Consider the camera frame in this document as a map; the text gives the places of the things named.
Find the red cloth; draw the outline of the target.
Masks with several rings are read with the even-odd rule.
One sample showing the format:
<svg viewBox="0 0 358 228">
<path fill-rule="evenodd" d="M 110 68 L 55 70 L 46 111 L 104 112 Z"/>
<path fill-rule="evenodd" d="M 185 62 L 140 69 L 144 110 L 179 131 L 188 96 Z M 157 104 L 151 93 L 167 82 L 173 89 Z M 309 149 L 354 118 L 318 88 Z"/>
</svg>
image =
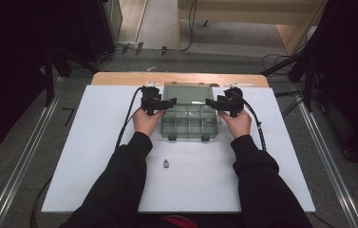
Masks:
<svg viewBox="0 0 358 228">
<path fill-rule="evenodd" d="M 163 216 L 160 219 L 178 228 L 198 228 L 193 221 L 182 216 Z"/>
</svg>

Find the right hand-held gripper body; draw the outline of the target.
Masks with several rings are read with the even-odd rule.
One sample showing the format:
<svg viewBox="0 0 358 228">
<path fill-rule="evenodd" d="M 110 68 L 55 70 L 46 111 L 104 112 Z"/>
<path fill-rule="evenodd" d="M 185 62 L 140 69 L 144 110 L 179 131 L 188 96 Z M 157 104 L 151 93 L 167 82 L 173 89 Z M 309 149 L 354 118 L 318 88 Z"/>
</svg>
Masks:
<svg viewBox="0 0 358 228">
<path fill-rule="evenodd" d="M 237 117 L 244 108 L 247 108 L 252 115 L 255 114 L 251 105 L 243 98 L 242 90 L 236 86 L 231 86 L 223 95 L 217 96 L 217 110 L 228 111 L 233 118 Z"/>
</svg>

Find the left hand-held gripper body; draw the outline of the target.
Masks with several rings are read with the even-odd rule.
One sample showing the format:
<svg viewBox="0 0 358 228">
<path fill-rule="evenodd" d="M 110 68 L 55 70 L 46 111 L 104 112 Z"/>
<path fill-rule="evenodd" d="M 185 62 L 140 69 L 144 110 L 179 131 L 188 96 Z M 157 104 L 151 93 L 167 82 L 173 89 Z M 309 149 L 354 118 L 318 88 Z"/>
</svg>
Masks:
<svg viewBox="0 0 358 228">
<path fill-rule="evenodd" d="M 148 116 L 153 116 L 161 99 L 160 90 L 153 83 L 147 83 L 141 88 L 141 92 L 141 108 Z"/>
</svg>

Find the black metal stand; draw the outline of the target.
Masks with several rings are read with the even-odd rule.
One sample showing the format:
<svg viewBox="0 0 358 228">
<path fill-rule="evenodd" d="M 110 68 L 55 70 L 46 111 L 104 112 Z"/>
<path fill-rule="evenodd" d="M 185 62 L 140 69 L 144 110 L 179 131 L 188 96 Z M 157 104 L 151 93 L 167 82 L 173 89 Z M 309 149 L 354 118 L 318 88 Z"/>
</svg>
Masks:
<svg viewBox="0 0 358 228">
<path fill-rule="evenodd" d="M 46 82 L 46 102 L 45 106 L 49 106 L 55 98 L 55 88 L 53 82 L 53 69 L 56 69 L 61 77 L 69 77 L 72 68 L 68 63 L 71 60 L 79 66 L 84 67 L 92 73 L 98 73 L 100 70 L 91 65 L 88 61 L 79 57 L 77 54 L 66 49 L 65 47 L 47 47 L 45 51 L 45 82 Z"/>
<path fill-rule="evenodd" d="M 299 82 L 302 77 L 305 77 L 302 102 L 308 111 L 311 111 L 311 93 L 315 59 L 307 47 L 303 47 L 294 55 L 287 57 L 284 61 L 264 69 L 260 72 L 260 75 L 269 76 L 290 65 L 293 65 L 291 71 L 288 73 L 288 80 L 290 83 Z"/>
</svg>

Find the white table board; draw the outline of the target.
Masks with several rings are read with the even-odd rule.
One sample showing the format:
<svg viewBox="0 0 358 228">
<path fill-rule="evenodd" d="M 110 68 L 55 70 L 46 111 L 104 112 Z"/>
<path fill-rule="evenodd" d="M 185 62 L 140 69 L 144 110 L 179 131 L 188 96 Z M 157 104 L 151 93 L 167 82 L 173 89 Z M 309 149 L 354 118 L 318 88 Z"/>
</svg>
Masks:
<svg viewBox="0 0 358 228">
<path fill-rule="evenodd" d="M 245 100 L 254 109 L 260 126 L 252 128 L 258 147 L 277 161 L 281 178 L 292 189 L 302 208 L 314 211 L 311 193 L 270 88 L 246 87 Z M 140 98 L 131 85 L 90 85 L 78 107 L 66 144 L 43 205 L 45 213 L 76 210 L 94 181 L 102 174 L 116 143 L 127 143 L 133 125 L 124 118 Z M 225 123 L 209 142 L 170 142 L 159 132 L 152 136 L 147 156 L 146 184 L 139 210 L 142 213 L 237 213 L 240 210 L 236 156 Z M 163 168 L 163 161 L 169 168 Z"/>
</svg>

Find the person's left hand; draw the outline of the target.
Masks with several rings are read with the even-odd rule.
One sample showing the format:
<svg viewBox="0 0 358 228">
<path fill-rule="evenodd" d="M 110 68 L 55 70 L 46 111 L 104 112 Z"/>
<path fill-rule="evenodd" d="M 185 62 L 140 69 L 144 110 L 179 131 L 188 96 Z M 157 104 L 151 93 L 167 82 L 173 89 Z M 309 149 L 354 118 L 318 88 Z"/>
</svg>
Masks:
<svg viewBox="0 0 358 228">
<path fill-rule="evenodd" d="M 164 114 L 164 110 L 159 110 L 154 115 L 149 116 L 142 108 L 140 108 L 133 117 L 134 131 L 150 137 L 156 129 L 158 121 Z"/>
</svg>

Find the black curtain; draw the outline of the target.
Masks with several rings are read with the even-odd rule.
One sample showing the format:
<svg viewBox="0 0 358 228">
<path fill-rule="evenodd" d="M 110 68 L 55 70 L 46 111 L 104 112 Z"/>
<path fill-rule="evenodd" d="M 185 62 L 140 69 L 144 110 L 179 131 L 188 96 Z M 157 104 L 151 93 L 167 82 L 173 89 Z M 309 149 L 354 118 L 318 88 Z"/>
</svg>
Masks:
<svg viewBox="0 0 358 228">
<path fill-rule="evenodd" d="M 83 49 L 81 15 L 79 0 L 0 0 L 0 144 L 46 90 L 46 48 Z"/>
<path fill-rule="evenodd" d="M 307 76 L 345 147 L 358 161 L 358 0 L 329 0 L 289 79 Z"/>
</svg>

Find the light wooden furniture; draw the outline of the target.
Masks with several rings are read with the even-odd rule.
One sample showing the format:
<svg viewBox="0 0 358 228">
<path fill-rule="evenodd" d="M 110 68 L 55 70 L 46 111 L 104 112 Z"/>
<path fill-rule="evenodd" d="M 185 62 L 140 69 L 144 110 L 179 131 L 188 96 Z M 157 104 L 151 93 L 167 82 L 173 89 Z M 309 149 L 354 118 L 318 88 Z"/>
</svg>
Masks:
<svg viewBox="0 0 358 228">
<path fill-rule="evenodd" d="M 317 26 L 328 0 L 197 0 L 196 18 L 220 22 L 276 25 L 289 55 Z"/>
</svg>

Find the person's right hand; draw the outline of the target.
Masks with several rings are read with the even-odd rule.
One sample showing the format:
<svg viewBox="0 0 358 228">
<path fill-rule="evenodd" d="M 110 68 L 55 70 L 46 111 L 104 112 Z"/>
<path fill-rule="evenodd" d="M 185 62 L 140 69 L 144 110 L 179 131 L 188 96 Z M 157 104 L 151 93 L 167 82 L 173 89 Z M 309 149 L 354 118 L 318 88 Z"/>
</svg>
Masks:
<svg viewBox="0 0 358 228">
<path fill-rule="evenodd" d="M 229 131 L 235 139 L 251 133 L 252 118 L 245 110 L 241 110 L 236 117 L 231 117 L 223 111 L 219 112 L 219 116 L 228 125 Z"/>
</svg>

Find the grey transparent compartment box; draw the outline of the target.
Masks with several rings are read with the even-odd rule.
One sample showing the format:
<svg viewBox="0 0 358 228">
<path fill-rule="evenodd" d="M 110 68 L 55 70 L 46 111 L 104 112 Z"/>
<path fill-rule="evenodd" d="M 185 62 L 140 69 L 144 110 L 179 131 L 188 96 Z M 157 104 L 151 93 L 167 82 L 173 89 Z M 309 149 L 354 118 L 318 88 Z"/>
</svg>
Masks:
<svg viewBox="0 0 358 228">
<path fill-rule="evenodd" d="M 174 98 L 176 104 L 161 119 L 163 138 L 208 142 L 217 136 L 217 113 L 205 103 L 206 99 L 214 99 L 209 85 L 166 83 L 163 99 Z"/>
</svg>

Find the person's dark clothing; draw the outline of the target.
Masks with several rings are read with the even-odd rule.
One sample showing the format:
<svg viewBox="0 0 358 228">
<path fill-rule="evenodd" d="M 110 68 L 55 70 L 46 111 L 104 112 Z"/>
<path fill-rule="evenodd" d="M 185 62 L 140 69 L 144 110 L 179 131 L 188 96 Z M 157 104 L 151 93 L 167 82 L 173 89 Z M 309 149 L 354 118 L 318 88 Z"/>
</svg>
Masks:
<svg viewBox="0 0 358 228">
<path fill-rule="evenodd" d="M 135 228 L 178 228 L 161 220 L 163 216 L 182 216 L 193 221 L 198 228 L 244 228 L 239 215 L 224 214 L 139 214 Z"/>
</svg>

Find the dark cabinet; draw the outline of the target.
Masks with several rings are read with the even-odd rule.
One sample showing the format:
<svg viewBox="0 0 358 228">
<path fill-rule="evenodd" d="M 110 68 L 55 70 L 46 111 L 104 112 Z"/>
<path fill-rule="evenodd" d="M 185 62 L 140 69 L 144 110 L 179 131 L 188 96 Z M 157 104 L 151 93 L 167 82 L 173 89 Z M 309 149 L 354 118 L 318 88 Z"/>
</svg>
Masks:
<svg viewBox="0 0 358 228">
<path fill-rule="evenodd" d="M 120 0 L 79 0 L 88 38 L 88 59 L 98 59 L 116 50 L 122 26 Z"/>
</svg>

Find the aluminium floor rail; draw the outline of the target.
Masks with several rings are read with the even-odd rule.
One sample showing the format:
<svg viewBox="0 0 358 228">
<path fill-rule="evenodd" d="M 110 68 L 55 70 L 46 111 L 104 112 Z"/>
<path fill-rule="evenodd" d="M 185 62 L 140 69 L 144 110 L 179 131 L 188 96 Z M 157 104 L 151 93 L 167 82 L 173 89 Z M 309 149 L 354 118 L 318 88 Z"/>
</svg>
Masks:
<svg viewBox="0 0 358 228">
<path fill-rule="evenodd" d="M 302 113 L 304 121 L 308 130 L 311 133 L 312 140 L 323 163 L 323 166 L 329 177 L 331 186 L 334 190 L 336 198 L 345 214 L 350 228 L 358 228 L 358 207 L 353 199 L 342 175 L 339 171 L 336 162 L 334 161 L 330 150 L 324 140 L 324 137 L 317 125 L 314 115 L 306 107 L 307 96 L 303 95 L 300 98 L 301 104 L 299 109 Z"/>
<path fill-rule="evenodd" d="M 36 149 L 46 131 L 47 125 L 50 118 L 53 115 L 56 105 L 59 102 L 62 89 L 65 83 L 64 78 L 59 77 L 54 86 L 55 96 L 48 106 L 42 111 L 37 124 L 35 125 L 28 142 L 16 163 L 12 173 L 7 181 L 7 184 L 3 188 L 0 194 L 0 227 L 5 219 L 5 216 L 16 196 L 16 193 L 22 183 L 24 176 L 28 171 L 28 167 L 31 163 L 31 160 L 34 157 Z"/>
</svg>

